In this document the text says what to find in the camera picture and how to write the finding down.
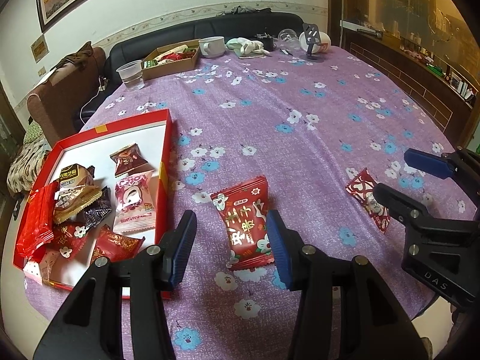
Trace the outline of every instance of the gold candy packet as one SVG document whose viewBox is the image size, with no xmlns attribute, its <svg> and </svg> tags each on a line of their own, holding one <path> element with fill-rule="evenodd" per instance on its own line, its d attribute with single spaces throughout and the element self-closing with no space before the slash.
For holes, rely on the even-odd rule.
<svg viewBox="0 0 480 360">
<path fill-rule="evenodd" d="M 60 191 L 66 188 L 77 187 L 79 185 L 93 185 L 95 168 L 90 166 L 85 168 L 84 166 L 74 163 L 67 166 L 60 171 Z"/>
<path fill-rule="evenodd" d="M 53 222 L 57 225 L 88 207 L 102 196 L 102 189 L 94 185 L 78 185 L 60 191 L 53 211 Z"/>
</svg>

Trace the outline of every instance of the white wall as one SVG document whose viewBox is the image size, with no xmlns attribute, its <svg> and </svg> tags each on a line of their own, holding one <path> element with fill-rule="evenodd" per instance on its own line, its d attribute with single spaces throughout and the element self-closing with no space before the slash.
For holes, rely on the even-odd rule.
<svg viewBox="0 0 480 360">
<path fill-rule="evenodd" d="M 233 1 L 285 1 L 328 7 L 327 0 L 87 0 L 46 31 L 50 52 L 36 64 L 30 49 L 41 34 L 36 2 L 10 0 L 0 13 L 0 79 L 15 107 L 38 82 L 42 66 L 48 71 L 88 40 L 96 43 L 166 13 Z"/>
</svg>

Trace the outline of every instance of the white mug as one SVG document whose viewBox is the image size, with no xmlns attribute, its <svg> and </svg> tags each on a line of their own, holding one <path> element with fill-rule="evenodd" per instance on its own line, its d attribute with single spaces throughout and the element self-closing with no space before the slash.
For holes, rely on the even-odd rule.
<svg viewBox="0 0 480 360">
<path fill-rule="evenodd" d="M 225 52 L 225 38 L 222 36 L 212 36 L 198 41 L 200 52 L 205 58 L 216 58 L 222 56 Z"/>
</svg>

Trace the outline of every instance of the brown armchair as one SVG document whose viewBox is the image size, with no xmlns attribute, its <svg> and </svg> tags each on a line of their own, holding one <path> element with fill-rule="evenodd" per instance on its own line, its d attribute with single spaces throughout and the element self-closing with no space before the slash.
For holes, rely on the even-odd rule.
<svg viewBox="0 0 480 360">
<path fill-rule="evenodd" d="M 97 93 L 104 63 L 105 52 L 95 47 L 83 66 L 66 63 L 28 94 L 28 111 L 52 147 L 76 133 L 72 116 Z"/>
</svg>

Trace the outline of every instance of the wooden cabinet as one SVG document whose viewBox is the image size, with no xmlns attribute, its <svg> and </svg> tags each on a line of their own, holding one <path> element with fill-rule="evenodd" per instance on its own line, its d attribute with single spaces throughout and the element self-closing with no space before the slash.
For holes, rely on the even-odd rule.
<svg viewBox="0 0 480 360">
<path fill-rule="evenodd" d="M 480 116 L 480 99 L 472 109 L 442 78 L 401 50 L 344 29 L 342 48 L 388 76 L 422 107 L 453 147 L 465 147 Z"/>
</svg>

